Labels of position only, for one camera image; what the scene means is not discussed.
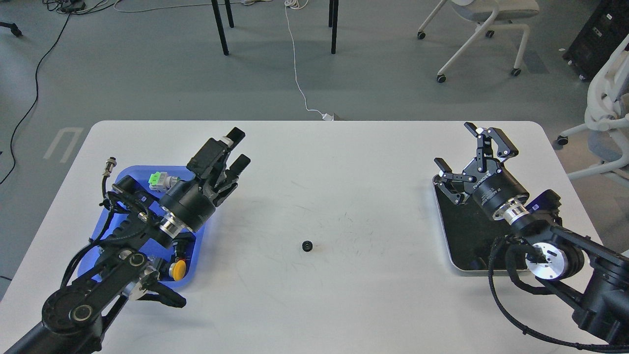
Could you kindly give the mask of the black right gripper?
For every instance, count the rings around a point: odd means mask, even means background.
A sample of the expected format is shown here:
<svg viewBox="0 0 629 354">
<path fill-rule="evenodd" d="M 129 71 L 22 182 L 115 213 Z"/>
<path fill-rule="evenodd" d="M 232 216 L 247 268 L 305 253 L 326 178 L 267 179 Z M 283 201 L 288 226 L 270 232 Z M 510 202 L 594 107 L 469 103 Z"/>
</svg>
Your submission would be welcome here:
<svg viewBox="0 0 629 354">
<path fill-rule="evenodd" d="M 464 205 L 470 196 L 485 215 L 502 220 L 508 207 L 515 202 L 524 204 L 530 197 L 530 193 L 501 164 L 517 156 L 519 150 L 499 128 L 481 128 L 471 122 L 463 125 L 477 138 L 476 163 L 469 163 L 464 174 L 455 174 L 444 159 L 436 157 L 434 162 L 440 174 L 434 176 L 434 186 L 452 204 Z"/>
</svg>

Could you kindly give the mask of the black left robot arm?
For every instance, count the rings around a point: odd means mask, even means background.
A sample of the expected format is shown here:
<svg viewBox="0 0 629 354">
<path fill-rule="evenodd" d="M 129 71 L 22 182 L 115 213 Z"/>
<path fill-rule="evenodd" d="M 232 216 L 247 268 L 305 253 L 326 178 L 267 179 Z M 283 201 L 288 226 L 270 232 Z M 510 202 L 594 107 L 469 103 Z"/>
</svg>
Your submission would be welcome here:
<svg viewBox="0 0 629 354">
<path fill-rule="evenodd" d="M 160 282 L 162 274 L 186 274 L 180 244 L 197 233 L 238 186 L 250 163 L 231 151 L 245 138 L 233 128 L 209 139 L 187 163 L 189 180 L 167 178 L 158 198 L 131 175 L 102 190 L 107 219 L 69 262 L 60 287 L 41 309 L 41 321 L 12 345 L 9 354 L 91 354 L 129 300 L 182 308 L 187 301 Z"/>
</svg>

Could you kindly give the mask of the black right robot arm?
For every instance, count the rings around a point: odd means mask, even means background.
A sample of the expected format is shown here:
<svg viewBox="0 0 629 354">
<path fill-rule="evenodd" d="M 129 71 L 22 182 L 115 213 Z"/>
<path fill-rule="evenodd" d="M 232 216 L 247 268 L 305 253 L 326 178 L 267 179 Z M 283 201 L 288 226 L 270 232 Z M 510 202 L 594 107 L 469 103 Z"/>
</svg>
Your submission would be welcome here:
<svg viewBox="0 0 629 354">
<path fill-rule="evenodd" d="M 442 158 L 434 159 L 433 177 L 454 205 L 469 200 L 490 220 L 504 220 L 510 232 L 490 247 L 487 277 L 490 293 L 505 318 L 525 335 L 541 341 L 603 354 L 628 352 L 628 258 L 566 229 L 559 217 L 560 197 L 544 191 L 525 205 L 529 192 L 506 170 L 517 156 L 515 145 L 499 128 L 463 124 L 475 137 L 472 161 L 456 174 Z M 505 269 L 516 287 L 533 295 L 556 295 L 573 309 L 579 329 L 604 340 L 603 345 L 579 344 L 537 332 L 513 317 L 501 304 L 494 286 L 494 264 L 504 253 Z"/>
</svg>

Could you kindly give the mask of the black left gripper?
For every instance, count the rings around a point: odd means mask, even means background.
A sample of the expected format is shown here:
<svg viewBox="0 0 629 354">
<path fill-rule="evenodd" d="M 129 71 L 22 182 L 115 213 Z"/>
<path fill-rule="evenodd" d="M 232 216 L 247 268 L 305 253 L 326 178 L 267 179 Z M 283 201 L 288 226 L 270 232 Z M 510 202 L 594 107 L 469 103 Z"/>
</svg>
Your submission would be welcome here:
<svg viewBox="0 0 629 354">
<path fill-rule="evenodd" d="M 211 183 L 225 170 L 229 154 L 245 136 L 245 132 L 234 127 L 221 139 L 210 138 L 187 163 L 195 178 L 178 181 L 160 198 L 159 205 L 187 229 L 197 232 L 234 192 L 241 173 L 249 166 L 250 158 L 241 154 L 225 171 L 222 183 Z"/>
</svg>

